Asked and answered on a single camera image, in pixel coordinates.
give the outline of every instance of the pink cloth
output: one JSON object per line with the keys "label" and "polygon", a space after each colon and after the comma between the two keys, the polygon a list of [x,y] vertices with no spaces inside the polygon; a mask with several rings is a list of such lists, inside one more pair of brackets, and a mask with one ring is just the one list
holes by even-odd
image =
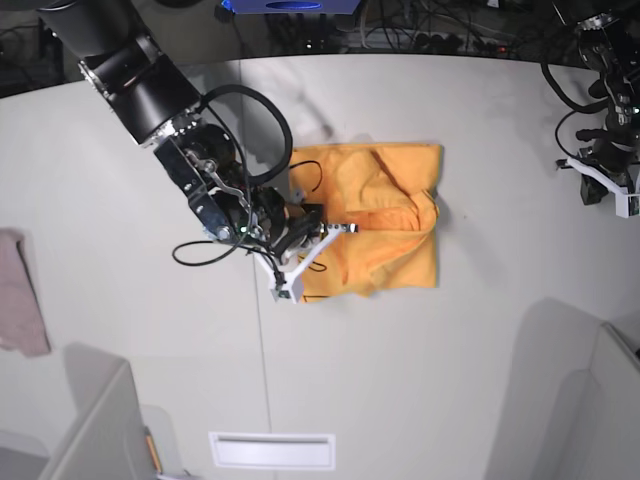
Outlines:
{"label": "pink cloth", "polygon": [[23,237],[0,230],[0,347],[27,357],[51,350],[19,244]]}

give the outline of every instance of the yellow towel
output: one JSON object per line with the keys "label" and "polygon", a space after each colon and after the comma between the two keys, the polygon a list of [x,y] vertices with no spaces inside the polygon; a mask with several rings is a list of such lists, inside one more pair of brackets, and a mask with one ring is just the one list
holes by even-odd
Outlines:
{"label": "yellow towel", "polygon": [[327,145],[296,149],[292,188],[306,203],[321,203],[329,223],[356,223],[303,274],[304,302],[343,293],[435,287],[434,226],[430,191],[439,176],[441,147],[423,144]]}

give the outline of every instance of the white bracket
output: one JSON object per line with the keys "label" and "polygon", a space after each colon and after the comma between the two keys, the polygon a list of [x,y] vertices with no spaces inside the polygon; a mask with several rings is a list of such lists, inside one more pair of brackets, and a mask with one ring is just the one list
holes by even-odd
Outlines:
{"label": "white bracket", "polygon": [[600,185],[613,193],[616,198],[616,215],[622,218],[640,215],[640,193],[629,193],[626,187],[621,187],[599,170],[585,165],[580,160],[568,158],[567,165],[587,177],[593,178]]}
{"label": "white bracket", "polygon": [[327,235],[314,246],[307,256],[300,262],[297,255],[293,255],[287,267],[291,268],[292,262],[297,262],[297,266],[290,271],[282,272],[284,284],[276,285],[276,279],[273,275],[273,267],[262,256],[256,255],[256,260],[269,274],[269,290],[273,298],[277,301],[281,298],[291,300],[293,303],[299,303],[304,292],[304,284],[302,283],[302,273],[314,262],[314,260],[331,245],[336,238],[342,233],[356,233],[357,227],[352,224],[346,225],[325,225]]}

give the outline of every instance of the white vent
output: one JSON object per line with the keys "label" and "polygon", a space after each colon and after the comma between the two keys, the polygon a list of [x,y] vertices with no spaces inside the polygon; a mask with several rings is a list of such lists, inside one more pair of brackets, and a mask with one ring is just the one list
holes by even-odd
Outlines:
{"label": "white vent", "polygon": [[217,467],[262,470],[335,470],[335,435],[210,432]]}

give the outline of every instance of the table surface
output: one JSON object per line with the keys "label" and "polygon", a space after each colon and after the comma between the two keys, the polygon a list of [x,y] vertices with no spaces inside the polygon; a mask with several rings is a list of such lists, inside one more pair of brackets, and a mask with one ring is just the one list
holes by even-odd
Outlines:
{"label": "table surface", "polygon": [[[554,72],[585,100],[593,74]],[[64,347],[82,342],[131,361],[141,403],[169,414],[185,467],[205,478],[276,476],[216,470],[208,431],[335,433],[338,469],[323,478],[531,478],[597,326],[640,319],[640,223],[617,218],[610,200],[584,207],[578,175],[555,171],[553,131],[567,109],[539,67],[348,55],[188,73],[201,89],[235,81],[267,95],[297,146],[443,145],[438,288],[293,306],[273,302],[251,257],[180,267],[171,249],[201,238],[200,225],[88,85],[6,99],[0,227],[27,235],[56,349],[28,365],[0,355],[22,378],[14,402],[42,388],[29,372],[55,370]],[[258,160],[278,149],[249,102],[219,108]],[[571,132],[601,120],[572,118],[563,141],[575,147]],[[19,417],[0,414],[0,429]],[[32,433],[53,444],[61,422],[32,421]]]}

